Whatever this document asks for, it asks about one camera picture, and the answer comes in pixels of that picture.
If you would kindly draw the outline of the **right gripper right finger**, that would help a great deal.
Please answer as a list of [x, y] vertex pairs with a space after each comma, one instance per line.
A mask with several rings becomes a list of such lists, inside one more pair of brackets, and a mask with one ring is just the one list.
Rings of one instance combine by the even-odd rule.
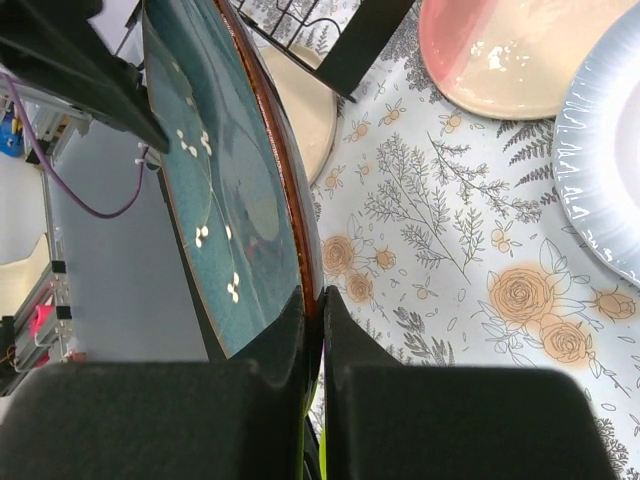
[[324, 308], [326, 468], [332, 479], [611, 479], [590, 407], [545, 369], [400, 363]]

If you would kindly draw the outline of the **large dark teal plate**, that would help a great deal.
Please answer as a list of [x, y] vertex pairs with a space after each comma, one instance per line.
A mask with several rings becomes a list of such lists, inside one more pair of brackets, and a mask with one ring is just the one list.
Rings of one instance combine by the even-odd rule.
[[227, 1], [142, 7], [149, 101], [171, 144], [162, 185], [208, 324], [236, 356], [302, 295], [305, 403], [322, 350], [324, 279], [310, 189], [275, 85]]

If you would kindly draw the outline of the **cream green plate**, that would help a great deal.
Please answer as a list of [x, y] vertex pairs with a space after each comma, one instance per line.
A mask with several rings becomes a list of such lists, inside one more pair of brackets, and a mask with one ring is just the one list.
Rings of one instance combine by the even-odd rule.
[[313, 184], [334, 146], [336, 94], [274, 46], [265, 46], [260, 53], [292, 127], [307, 180]]

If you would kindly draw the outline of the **black wire dish rack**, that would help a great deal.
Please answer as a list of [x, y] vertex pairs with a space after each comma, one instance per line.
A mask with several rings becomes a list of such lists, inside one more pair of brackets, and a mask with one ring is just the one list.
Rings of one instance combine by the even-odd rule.
[[261, 40], [340, 97], [353, 93], [412, 1], [234, 1]]

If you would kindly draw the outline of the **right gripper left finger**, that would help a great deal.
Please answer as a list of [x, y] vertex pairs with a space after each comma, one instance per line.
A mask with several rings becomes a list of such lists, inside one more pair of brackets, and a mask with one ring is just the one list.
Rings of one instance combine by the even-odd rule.
[[1, 427], [5, 479], [299, 479], [305, 321], [294, 290], [225, 361], [49, 365]]

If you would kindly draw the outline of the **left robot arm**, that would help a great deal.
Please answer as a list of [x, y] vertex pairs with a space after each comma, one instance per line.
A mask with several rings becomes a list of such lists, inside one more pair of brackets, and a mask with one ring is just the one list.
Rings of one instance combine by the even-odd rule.
[[102, 1], [3, 1], [1, 64], [20, 79], [156, 150], [169, 139], [140, 87], [140, 73], [112, 54], [89, 20]]

